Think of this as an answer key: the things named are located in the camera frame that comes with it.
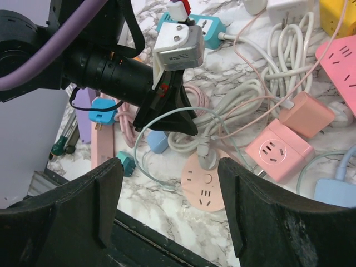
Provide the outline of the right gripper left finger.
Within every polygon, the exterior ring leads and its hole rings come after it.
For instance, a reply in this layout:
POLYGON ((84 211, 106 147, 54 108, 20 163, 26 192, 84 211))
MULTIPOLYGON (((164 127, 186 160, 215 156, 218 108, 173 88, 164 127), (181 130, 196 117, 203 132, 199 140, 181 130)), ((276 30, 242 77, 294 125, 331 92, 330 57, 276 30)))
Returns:
POLYGON ((122 182, 122 163, 111 158, 1 209, 1 266, 102 266, 122 182))

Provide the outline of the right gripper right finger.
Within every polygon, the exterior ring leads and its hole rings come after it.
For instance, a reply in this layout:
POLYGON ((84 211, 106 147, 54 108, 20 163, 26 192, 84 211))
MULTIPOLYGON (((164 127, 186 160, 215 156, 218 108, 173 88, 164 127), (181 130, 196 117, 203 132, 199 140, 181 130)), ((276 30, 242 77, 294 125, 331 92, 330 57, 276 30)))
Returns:
POLYGON ((228 157, 218 177, 241 266, 355 265, 354 208, 292 193, 228 157))

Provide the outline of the blue small plug adapter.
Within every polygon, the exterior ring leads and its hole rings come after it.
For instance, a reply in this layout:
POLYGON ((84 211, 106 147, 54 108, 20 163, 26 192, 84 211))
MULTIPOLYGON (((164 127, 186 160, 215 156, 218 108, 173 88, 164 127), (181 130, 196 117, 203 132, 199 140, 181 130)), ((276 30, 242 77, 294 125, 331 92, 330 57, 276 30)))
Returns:
POLYGON ((95 124, 95 130, 102 130, 104 125, 113 125, 115 123, 115 115, 117 110, 101 111, 103 109, 112 108, 116 104, 111 98, 97 97, 92 102, 91 109, 99 111, 90 111, 88 118, 95 124))

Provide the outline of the light blue power strip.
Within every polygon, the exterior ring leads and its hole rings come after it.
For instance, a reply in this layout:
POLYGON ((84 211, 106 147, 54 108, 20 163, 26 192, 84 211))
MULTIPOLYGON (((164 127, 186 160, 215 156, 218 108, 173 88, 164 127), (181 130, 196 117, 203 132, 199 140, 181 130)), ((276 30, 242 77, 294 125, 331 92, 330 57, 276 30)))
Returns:
POLYGON ((345 181, 347 164, 355 156, 355 145, 342 157, 334 179, 319 179, 314 191, 314 200, 340 207, 355 207, 355 184, 345 181))

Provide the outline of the pink cube socket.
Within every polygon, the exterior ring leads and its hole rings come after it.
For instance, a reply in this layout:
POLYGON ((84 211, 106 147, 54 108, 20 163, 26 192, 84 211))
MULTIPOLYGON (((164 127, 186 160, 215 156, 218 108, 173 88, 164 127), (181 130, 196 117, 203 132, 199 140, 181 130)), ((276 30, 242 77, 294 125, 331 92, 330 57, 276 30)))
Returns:
POLYGON ((314 148, 290 128, 274 119, 245 152, 275 182, 286 182, 315 156, 314 148))

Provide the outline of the teal small plug adapter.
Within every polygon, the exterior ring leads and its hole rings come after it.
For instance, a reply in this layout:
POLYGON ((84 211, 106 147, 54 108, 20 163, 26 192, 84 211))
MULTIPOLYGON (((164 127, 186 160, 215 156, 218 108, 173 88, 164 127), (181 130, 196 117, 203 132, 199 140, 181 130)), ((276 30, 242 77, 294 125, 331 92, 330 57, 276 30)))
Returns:
POLYGON ((132 155, 125 151, 119 151, 116 155, 118 159, 120 159, 123 170, 124 170, 124 177, 131 177, 135 168, 135 160, 132 155))

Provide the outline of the pink long power strip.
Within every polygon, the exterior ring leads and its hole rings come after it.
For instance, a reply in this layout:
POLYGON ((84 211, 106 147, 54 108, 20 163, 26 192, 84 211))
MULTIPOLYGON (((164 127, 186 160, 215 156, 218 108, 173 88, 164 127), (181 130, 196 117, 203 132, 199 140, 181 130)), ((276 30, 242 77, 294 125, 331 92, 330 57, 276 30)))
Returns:
POLYGON ((91 169, 114 157, 114 132, 112 125, 96 127, 91 132, 91 169))

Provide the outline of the purple power strip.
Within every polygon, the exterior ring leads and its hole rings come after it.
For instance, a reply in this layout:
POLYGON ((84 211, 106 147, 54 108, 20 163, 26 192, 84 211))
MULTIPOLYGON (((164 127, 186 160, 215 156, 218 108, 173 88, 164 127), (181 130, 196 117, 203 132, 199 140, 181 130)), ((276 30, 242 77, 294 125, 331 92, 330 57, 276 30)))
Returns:
MULTIPOLYGON (((91 108, 92 101, 96 98, 96 91, 90 88, 79 89, 73 105, 80 108, 91 108)), ((88 111, 76 109, 76 117, 80 139, 84 144, 91 142, 91 121, 88 118, 88 111)))

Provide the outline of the pink triangular socket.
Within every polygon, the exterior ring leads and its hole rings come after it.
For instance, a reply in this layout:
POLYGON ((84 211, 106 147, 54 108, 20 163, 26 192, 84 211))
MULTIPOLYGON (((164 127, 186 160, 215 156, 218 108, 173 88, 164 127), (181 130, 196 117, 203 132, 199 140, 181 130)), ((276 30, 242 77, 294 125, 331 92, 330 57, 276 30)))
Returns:
POLYGON ((327 44, 325 42, 320 45, 315 56, 346 105, 355 113, 355 35, 334 40, 327 53, 322 56, 327 44))

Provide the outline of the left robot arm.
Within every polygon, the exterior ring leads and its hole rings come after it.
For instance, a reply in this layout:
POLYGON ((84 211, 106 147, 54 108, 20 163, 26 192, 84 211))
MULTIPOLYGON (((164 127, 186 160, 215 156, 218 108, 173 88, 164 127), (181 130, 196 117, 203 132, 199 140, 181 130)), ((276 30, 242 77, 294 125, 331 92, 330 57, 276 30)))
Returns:
POLYGON ((1 11, 1 101, 74 83, 138 108, 137 131, 195 136, 196 113, 183 86, 185 67, 155 73, 137 62, 145 47, 130 1, 52 1, 47 25, 1 11))

